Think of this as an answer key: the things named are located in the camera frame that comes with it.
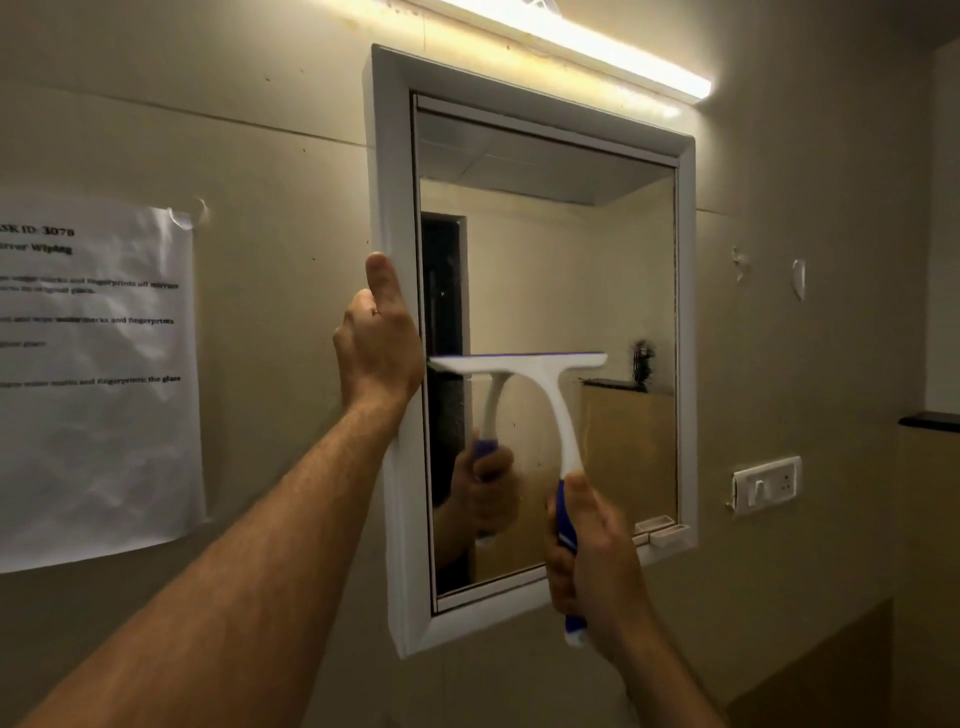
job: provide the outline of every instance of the wall light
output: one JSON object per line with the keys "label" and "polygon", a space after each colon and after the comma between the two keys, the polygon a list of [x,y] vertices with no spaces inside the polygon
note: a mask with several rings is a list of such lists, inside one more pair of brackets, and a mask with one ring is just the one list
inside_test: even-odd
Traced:
{"label": "wall light", "polygon": [[710,94],[707,79],[522,0],[410,2],[689,104]]}

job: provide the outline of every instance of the hand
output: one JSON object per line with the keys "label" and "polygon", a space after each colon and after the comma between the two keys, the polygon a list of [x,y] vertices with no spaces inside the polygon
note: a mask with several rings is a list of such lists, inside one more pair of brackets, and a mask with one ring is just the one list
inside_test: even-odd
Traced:
{"label": "hand", "polygon": [[577,555],[557,540],[555,491],[546,502],[550,597],[558,612],[587,619],[590,640],[617,665],[625,645],[653,623],[636,547],[623,515],[590,488],[582,473],[566,477],[564,498],[577,532]]}
{"label": "hand", "polygon": [[498,448],[473,460],[476,434],[457,455],[450,478],[450,500],[464,516],[470,539],[478,533],[503,533],[520,512],[520,478],[514,470],[514,452]]}
{"label": "hand", "polygon": [[333,333],[344,407],[387,406],[399,424],[423,381],[423,346],[384,254],[367,258],[367,283]]}

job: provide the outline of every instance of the switch board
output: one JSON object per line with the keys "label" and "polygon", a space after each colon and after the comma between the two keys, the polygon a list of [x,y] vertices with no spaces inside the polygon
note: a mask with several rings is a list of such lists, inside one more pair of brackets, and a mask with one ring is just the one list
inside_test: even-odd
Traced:
{"label": "switch board", "polygon": [[793,500],[800,494],[804,464],[788,457],[733,474],[730,507],[736,517]]}

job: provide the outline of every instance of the mirror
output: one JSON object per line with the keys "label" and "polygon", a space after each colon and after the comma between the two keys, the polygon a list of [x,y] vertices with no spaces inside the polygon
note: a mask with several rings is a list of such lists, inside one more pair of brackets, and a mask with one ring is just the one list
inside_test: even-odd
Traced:
{"label": "mirror", "polygon": [[[676,168],[423,109],[415,128],[427,356],[605,352],[561,385],[588,478],[637,534],[677,522]],[[475,457],[492,384],[427,374],[440,610],[542,564],[544,495],[562,475],[554,416],[512,377],[488,415],[499,448]]]}

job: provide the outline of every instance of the wall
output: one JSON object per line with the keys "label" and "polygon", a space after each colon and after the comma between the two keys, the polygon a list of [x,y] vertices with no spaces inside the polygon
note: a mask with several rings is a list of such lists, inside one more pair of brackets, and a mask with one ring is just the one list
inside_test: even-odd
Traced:
{"label": "wall", "polygon": [[926,408],[960,413],[960,40],[935,62]]}
{"label": "wall", "polygon": [[[924,396],[928,62],[859,1],[564,0],[713,78],[666,118],[636,89],[398,2],[4,3],[0,182],[213,210],[196,243],[213,523],[0,577],[9,724],[268,489],[336,414],[328,333],[369,240],[372,42],[694,133],[703,541],[650,589],[720,699],[892,593],[892,460]],[[735,282],[731,249],[753,272]],[[808,262],[809,296],[789,289]],[[731,522],[730,470],[798,452],[795,504]],[[625,725],[622,687],[541,610],[400,662],[375,501],[306,724]]]}

